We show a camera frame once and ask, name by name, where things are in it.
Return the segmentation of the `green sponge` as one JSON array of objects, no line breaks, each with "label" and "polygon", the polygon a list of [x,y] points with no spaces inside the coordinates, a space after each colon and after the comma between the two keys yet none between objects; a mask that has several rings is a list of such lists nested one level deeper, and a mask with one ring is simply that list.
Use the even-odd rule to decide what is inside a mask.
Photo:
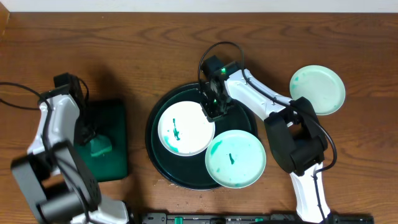
[{"label": "green sponge", "polygon": [[104,135],[97,135],[90,141],[90,154],[91,157],[99,157],[103,154],[111,152],[113,146],[108,137]]}]

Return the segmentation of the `white plate with green stain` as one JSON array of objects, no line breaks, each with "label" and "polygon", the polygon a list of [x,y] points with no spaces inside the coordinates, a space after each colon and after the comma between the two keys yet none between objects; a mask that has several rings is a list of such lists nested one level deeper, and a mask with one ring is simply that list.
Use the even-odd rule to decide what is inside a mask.
[{"label": "white plate with green stain", "polygon": [[209,122],[199,103],[180,101],[161,114],[157,134],[162,145],[177,156],[194,156],[204,151],[215,136],[216,126]]}]

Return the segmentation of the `mint plate front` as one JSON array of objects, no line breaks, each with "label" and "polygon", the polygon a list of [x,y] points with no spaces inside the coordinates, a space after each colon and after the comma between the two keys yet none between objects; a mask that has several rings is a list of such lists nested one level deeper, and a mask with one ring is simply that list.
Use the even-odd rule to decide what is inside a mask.
[{"label": "mint plate front", "polygon": [[266,152],[255,135],[242,130],[229,130],[212,140],[206,150],[205,165],[216,183],[241,189],[261,177],[266,166]]}]

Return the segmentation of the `mint plate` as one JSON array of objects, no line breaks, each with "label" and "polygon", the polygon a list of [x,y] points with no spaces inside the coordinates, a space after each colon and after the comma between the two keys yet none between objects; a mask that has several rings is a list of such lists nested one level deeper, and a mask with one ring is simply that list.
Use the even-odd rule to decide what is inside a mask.
[{"label": "mint plate", "polygon": [[212,140],[206,150],[205,165],[216,183],[241,189],[261,177],[266,166],[266,152],[255,135],[242,130],[229,130]]},{"label": "mint plate", "polygon": [[293,100],[300,97],[308,99],[320,116],[339,110],[346,97],[342,79],[333,70],[321,65],[298,69],[290,79],[289,90]]}]

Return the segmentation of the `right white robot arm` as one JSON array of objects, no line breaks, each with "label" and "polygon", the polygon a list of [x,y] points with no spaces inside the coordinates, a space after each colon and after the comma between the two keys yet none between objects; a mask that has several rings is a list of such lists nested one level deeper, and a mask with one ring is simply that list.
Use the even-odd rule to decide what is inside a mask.
[{"label": "right white robot arm", "polygon": [[254,78],[247,69],[226,67],[207,71],[199,80],[201,106],[210,121],[225,116],[239,102],[262,118],[273,158],[292,179],[297,215],[305,223],[329,223],[323,190],[324,152],[335,147],[320,124],[311,102],[280,95]]}]

